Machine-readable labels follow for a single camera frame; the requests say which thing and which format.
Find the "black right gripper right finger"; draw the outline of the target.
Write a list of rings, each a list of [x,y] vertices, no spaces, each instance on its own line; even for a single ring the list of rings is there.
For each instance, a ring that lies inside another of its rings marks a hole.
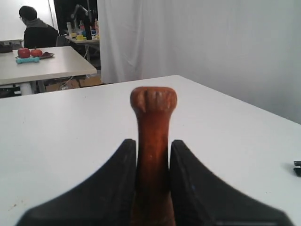
[[[281,210],[231,187],[181,140],[171,144],[170,188],[178,226],[291,226]]]

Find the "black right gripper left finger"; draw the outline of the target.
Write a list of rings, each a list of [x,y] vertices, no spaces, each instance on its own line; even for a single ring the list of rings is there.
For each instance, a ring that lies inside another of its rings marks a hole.
[[[136,142],[125,139],[93,175],[26,211],[19,226],[128,226],[135,190]]]

